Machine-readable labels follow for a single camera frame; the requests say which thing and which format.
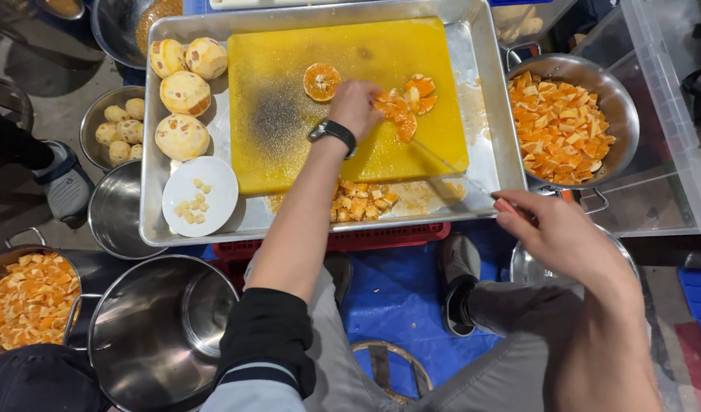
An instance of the wristwatch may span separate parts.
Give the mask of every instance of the wristwatch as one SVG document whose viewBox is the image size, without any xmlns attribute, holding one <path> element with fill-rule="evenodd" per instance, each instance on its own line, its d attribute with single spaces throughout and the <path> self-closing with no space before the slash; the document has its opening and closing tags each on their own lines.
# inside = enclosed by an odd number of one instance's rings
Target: wristwatch
<svg viewBox="0 0 701 412">
<path fill-rule="evenodd" d="M 310 143 L 314 143 L 324 134 L 331 134 L 342 140 L 343 143 L 348 146 L 348 155 L 346 155 L 346 160 L 355 155 L 355 149 L 357 149 L 355 146 L 355 136 L 345 126 L 325 118 L 315 127 L 312 132 L 310 132 L 309 135 L 307 135 L 307 140 L 309 140 Z"/>
</svg>

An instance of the sneaker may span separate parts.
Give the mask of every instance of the sneaker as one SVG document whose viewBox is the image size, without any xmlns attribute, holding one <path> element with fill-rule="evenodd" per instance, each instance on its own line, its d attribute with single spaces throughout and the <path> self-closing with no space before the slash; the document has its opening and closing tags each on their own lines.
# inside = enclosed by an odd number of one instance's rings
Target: sneaker
<svg viewBox="0 0 701 412">
<path fill-rule="evenodd" d="M 470 292 L 480 280 L 480 254 L 466 236 L 453 234 L 437 246 L 438 264 L 447 291 L 441 307 L 442 326 L 455 336 L 469 336 L 475 330 L 467 310 Z"/>
<path fill-rule="evenodd" d="M 329 251 L 323 260 L 323 266 L 328 270 L 333 278 L 335 286 L 335 303 L 340 305 L 343 298 L 351 288 L 351 278 L 353 277 L 353 263 L 347 254 L 340 251 Z"/>
<path fill-rule="evenodd" d="M 43 186 L 53 217 L 70 227 L 77 226 L 85 221 L 94 184 L 81 168 L 71 147 L 56 141 L 46 141 L 45 144 L 60 162 L 54 161 L 49 168 L 34 171 L 35 183 Z"/>
</svg>

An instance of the metal tray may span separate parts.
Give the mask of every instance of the metal tray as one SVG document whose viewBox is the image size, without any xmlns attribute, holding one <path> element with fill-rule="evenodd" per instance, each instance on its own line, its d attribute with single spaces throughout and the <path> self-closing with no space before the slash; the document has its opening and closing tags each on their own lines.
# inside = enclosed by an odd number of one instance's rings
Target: metal tray
<svg viewBox="0 0 701 412">
<path fill-rule="evenodd" d="M 150 42 L 175 39 L 187 44 L 197 37 L 218 41 L 231 34 L 271 32 L 355 23 L 439 17 L 445 25 L 452 70 L 457 77 L 457 97 L 463 116 L 470 167 L 468 179 L 485 190 L 526 189 L 518 140 L 510 111 L 498 43 L 490 6 L 485 0 L 380 0 L 341 5 L 298 6 L 163 18 L 152 26 Z M 199 119 L 208 127 L 212 145 L 207 154 L 231 162 L 228 80 L 209 80 L 214 100 Z M 239 196 L 238 205 L 224 227 L 202 238 L 185 238 L 170 230 L 162 215 L 162 190 L 180 163 L 171 161 L 154 142 L 157 124 L 170 113 L 159 98 L 160 78 L 147 70 L 145 95 L 145 138 L 142 160 L 140 235 L 152 246 L 182 246 L 263 238 L 273 220 L 261 195 Z M 480 102 L 484 100 L 487 124 L 480 123 Z M 483 127 L 489 136 L 482 137 Z M 461 176 L 450 176 L 466 183 Z M 431 214 L 384 216 L 380 220 L 331 225 L 332 232 L 383 229 L 411 224 L 490 218 L 495 215 L 492 200 L 483 191 L 468 186 L 460 203 Z"/>
</svg>

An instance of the red plastic crate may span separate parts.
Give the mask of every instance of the red plastic crate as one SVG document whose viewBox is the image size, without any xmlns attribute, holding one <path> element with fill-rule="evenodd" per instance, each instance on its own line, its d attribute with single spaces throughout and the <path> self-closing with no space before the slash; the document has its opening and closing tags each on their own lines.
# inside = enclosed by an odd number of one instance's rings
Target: red plastic crate
<svg viewBox="0 0 701 412">
<path fill-rule="evenodd" d="M 389 229 L 357 230 L 331 233 L 328 236 L 329 251 L 361 251 L 396 246 L 423 245 L 426 242 L 445 239 L 450 223 L 417 224 Z M 238 242 L 214 243 L 216 258 L 222 260 L 251 259 L 259 250 L 262 239 Z"/>
</svg>

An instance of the hand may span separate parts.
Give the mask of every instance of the hand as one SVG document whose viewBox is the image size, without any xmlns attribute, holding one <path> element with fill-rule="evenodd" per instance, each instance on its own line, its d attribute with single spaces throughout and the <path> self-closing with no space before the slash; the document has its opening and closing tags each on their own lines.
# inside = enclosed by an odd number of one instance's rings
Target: hand
<svg viewBox="0 0 701 412">
<path fill-rule="evenodd" d="M 579 204 L 525 191 L 493 194 L 537 217 L 538 228 L 517 213 L 500 212 L 497 220 L 547 269 L 589 288 L 603 281 L 629 285 L 629 279 L 636 280 L 620 250 L 594 226 Z"/>
<path fill-rule="evenodd" d="M 383 113 L 371 104 L 379 93 L 381 88 L 369 80 L 342 82 L 330 102 L 328 119 L 345 126 L 355 136 L 355 142 L 360 143 L 383 120 Z"/>
</svg>

